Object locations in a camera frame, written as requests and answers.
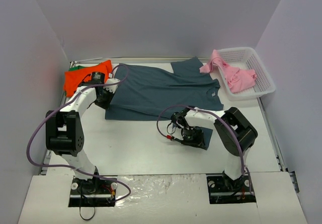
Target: pink cloth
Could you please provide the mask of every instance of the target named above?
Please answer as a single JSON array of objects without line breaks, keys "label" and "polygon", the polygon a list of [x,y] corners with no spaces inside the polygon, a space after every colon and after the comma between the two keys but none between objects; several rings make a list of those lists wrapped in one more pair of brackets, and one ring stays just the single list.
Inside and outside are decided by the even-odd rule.
[{"label": "pink cloth", "polygon": [[200,67],[200,73],[212,72],[214,65],[222,70],[232,93],[241,92],[255,85],[257,78],[255,70],[230,66],[220,57],[217,50],[212,52],[207,64]]}]

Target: white table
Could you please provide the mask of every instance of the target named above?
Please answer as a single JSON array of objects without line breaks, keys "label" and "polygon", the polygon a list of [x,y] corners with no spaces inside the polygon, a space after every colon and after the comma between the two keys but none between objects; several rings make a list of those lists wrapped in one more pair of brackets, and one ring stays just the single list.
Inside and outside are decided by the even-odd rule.
[{"label": "white table", "polygon": [[[136,65],[158,67],[173,72],[171,61],[137,63],[142,60],[136,62],[118,59],[112,63],[134,62]],[[239,108],[258,132],[258,138],[247,159],[250,171],[279,171],[257,99],[229,101],[218,71],[211,76],[217,78],[222,86],[218,94],[224,104],[224,110],[232,106]],[[104,115],[105,111],[93,104],[82,117],[84,150],[102,175],[208,174],[221,173],[224,169],[227,150],[216,131],[213,131],[209,149],[205,151],[165,139],[158,133],[154,121],[105,120]],[[167,124],[168,121],[160,122],[163,132],[166,132]],[[52,155],[50,164],[66,164],[66,161],[60,156]],[[73,175],[73,171],[66,168],[50,168],[47,174]]]},{"label": "white table", "polygon": [[[172,70],[166,62],[149,66]],[[223,86],[217,73],[212,76]],[[101,174],[118,175],[132,195],[115,207],[96,208],[91,223],[306,223],[289,174],[279,171],[257,100],[230,102],[224,89],[219,97],[224,109],[238,107],[258,131],[247,160],[257,203],[209,204],[205,173],[221,173],[227,155],[216,131],[205,151],[163,139],[155,122],[107,121],[104,110],[92,106],[82,118],[84,149]],[[167,122],[160,125],[165,131]],[[55,155],[50,163],[66,164]],[[72,175],[53,168],[34,176],[19,224],[84,223],[78,208],[68,207]],[[117,196],[125,193],[119,185]],[[84,217],[92,213],[82,208]]]}]

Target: gray wall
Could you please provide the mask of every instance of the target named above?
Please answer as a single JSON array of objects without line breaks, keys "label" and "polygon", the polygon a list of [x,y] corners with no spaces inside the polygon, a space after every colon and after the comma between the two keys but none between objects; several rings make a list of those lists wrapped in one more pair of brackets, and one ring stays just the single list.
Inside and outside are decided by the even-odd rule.
[{"label": "gray wall", "polygon": [[321,5],[281,0],[256,47],[277,88],[264,105],[309,223],[322,220]]},{"label": "gray wall", "polygon": [[[35,0],[0,0],[0,222],[16,223],[33,174],[26,145],[57,107],[68,61]],[[45,154],[42,130],[33,158]]]},{"label": "gray wall", "polygon": [[255,47],[280,0],[37,0],[70,60]]}]

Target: white plastic basket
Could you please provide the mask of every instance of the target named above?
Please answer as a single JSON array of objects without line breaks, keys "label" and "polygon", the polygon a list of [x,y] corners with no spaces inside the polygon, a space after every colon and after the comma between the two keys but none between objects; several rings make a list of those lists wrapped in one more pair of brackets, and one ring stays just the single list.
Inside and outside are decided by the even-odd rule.
[{"label": "white plastic basket", "polygon": [[252,88],[232,93],[223,72],[219,69],[220,75],[224,80],[228,98],[231,101],[254,99],[275,91],[276,87],[273,80],[254,49],[249,47],[229,48],[218,50],[218,53],[229,65],[241,69],[254,69],[257,74],[255,85]]}]

